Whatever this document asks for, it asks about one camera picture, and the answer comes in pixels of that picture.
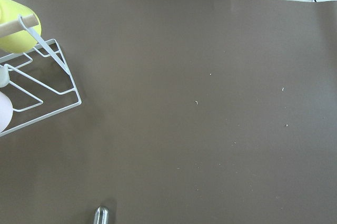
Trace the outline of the yellow cup on rack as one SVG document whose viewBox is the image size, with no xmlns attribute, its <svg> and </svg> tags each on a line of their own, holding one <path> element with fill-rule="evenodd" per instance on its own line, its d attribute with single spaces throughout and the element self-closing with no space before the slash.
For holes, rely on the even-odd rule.
<svg viewBox="0 0 337 224">
<path fill-rule="evenodd" d="M 1 0 L 1 50 L 23 53 L 32 49 L 37 40 L 28 28 L 38 35 L 42 33 L 40 20 L 33 10 L 13 0 Z"/>
</svg>

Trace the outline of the pink cup on rack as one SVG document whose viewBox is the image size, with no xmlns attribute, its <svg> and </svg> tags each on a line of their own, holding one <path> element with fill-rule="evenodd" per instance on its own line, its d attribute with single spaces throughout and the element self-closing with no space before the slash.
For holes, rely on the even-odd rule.
<svg viewBox="0 0 337 224">
<path fill-rule="evenodd" d="M 0 108 L 0 120 L 1 120 L 1 132 L 3 132 L 10 124 L 13 116 L 13 105 L 11 100 L 1 92 L 1 108 Z"/>
</svg>

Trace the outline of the steel muddler black tip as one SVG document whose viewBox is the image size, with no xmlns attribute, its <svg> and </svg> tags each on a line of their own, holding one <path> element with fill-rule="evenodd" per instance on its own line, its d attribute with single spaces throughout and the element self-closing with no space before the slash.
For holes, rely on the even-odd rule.
<svg viewBox="0 0 337 224">
<path fill-rule="evenodd" d="M 93 224 L 108 224 L 109 209 L 106 206 L 99 206 L 94 215 Z"/>
</svg>

